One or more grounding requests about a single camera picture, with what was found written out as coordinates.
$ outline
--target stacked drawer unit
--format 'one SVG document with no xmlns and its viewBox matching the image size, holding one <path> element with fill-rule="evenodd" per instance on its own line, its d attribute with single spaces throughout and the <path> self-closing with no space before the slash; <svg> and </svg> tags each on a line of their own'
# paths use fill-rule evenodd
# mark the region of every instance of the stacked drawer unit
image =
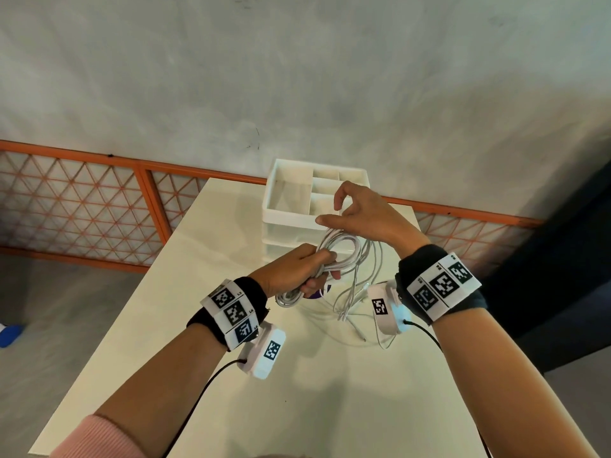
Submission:
<svg viewBox="0 0 611 458">
<path fill-rule="evenodd" d="M 263 198 L 263 261 L 271 262 L 305 242 L 317 246 L 326 228 L 316 217 L 339 214 L 352 203 L 348 197 L 341 211 L 333 209 L 333 196 L 346 180 L 369 187 L 363 169 L 276 159 Z M 353 251 L 348 241 L 334 250 L 338 260 Z"/>
</svg>

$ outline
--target hand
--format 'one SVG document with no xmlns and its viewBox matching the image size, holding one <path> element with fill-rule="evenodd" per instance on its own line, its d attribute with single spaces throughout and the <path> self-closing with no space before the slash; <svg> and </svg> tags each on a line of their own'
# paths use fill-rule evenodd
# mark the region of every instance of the hand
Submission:
<svg viewBox="0 0 611 458">
<path fill-rule="evenodd" d="M 319 215 L 316 223 L 327 228 L 345 230 L 366 239 L 385 242 L 397 251 L 401 259 L 431 243 L 377 192 L 345 181 L 335 193 L 336 211 L 341 209 L 346 196 L 352 198 L 353 204 L 342 215 Z"/>
<path fill-rule="evenodd" d="M 335 262 L 337 254 L 327 249 L 316 252 L 316 246 L 302 244 L 291 252 L 273 262 L 253 271 L 249 277 L 254 279 L 265 292 L 265 295 L 282 294 L 299 288 L 306 297 L 322 289 L 327 281 L 328 273 L 317 278 L 311 278 L 321 265 Z M 340 272 L 331 272 L 332 277 L 340 279 Z"/>
</svg>

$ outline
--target white sensor device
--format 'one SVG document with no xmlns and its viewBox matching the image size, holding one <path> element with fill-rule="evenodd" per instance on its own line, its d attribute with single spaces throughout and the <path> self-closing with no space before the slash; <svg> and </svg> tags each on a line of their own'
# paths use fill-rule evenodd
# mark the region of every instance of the white sensor device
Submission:
<svg viewBox="0 0 611 458">
<path fill-rule="evenodd" d="M 246 374 L 259 379 L 268 377 L 280 349 L 286 340 L 286 333 L 278 326 L 261 322 L 259 335 L 251 342 L 244 344 L 238 358 L 246 359 L 246 363 L 238 364 Z"/>
<path fill-rule="evenodd" d="M 395 280 L 369 286 L 367 295 L 373 305 L 373 318 L 382 334 L 396 336 L 409 329 L 403 321 L 412 321 L 411 314 L 399 299 Z"/>
</svg>

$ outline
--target wristband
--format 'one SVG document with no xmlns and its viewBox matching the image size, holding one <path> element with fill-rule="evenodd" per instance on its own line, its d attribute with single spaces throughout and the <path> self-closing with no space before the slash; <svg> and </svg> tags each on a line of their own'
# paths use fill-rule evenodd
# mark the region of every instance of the wristband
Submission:
<svg viewBox="0 0 611 458">
<path fill-rule="evenodd" d="M 427 324 L 446 313 L 486 308 L 481 283 L 456 254 L 429 244 L 399 262 L 397 290 L 402 302 Z"/>
<path fill-rule="evenodd" d="M 249 277 L 224 280 L 201 301 L 202 308 L 187 326 L 200 323 L 207 326 L 229 351 L 242 342 L 256 337 L 259 322 L 268 314 L 267 297 L 261 286 Z"/>
</svg>

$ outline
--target black wrist strap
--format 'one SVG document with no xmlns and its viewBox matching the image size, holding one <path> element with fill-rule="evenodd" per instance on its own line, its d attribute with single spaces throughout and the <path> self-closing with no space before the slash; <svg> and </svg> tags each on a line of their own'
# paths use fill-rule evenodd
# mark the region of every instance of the black wrist strap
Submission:
<svg viewBox="0 0 611 458">
<path fill-rule="evenodd" d="M 269 310 L 265 308 L 265 304 L 267 303 L 267 296 L 265 295 L 265 292 L 263 291 L 259 283 L 257 283 L 251 277 L 237 278 L 233 281 L 233 283 L 237 284 L 242 290 L 242 292 L 246 294 L 246 297 L 250 301 L 250 304 L 255 309 L 257 321 L 261 323 L 269 313 Z M 220 342 L 224 346 L 227 346 L 227 343 L 225 341 L 225 334 L 219 328 L 216 321 L 214 321 L 212 315 L 210 315 L 210 313 L 204 307 L 202 307 L 196 312 L 194 316 L 192 316 L 192 318 L 187 323 L 187 327 L 189 325 L 192 325 L 193 323 L 199 323 L 201 325 L 206 326 L 208 329 L 210 329 L 210 332 L 214 335 L 218 342 Z M 251 336 L 245 339 L 244 342 L 248 342 L 249 340 L 256 338 L 257 335 L 258 332 L 255 331 Z"/>
<path fill-rule="evenodd" d="M 401 297 L 402 302 L 416 316 L 421 318 L 426 324 L 431 325 L 431 317 L 424 309 L 416 302 L 416 300 L 406 291 L 407 286 L 411 284 L 418 276 L 427 270 L 429 267 L 437 263 L 448 253 L 441 247 L 434 244 L 427 244 L 419 248 L 416 252 L 406 257 L 399 262 L 399 273 L 396 274 L 397 292 Z M 462 302 L 455 307 L 449 309 L 447 314 L 457 311 L 467 310 L 469 308 L 488 308 L 486 300 L 481 292 L 475 291 L 466 297 Z"/>
</svg>

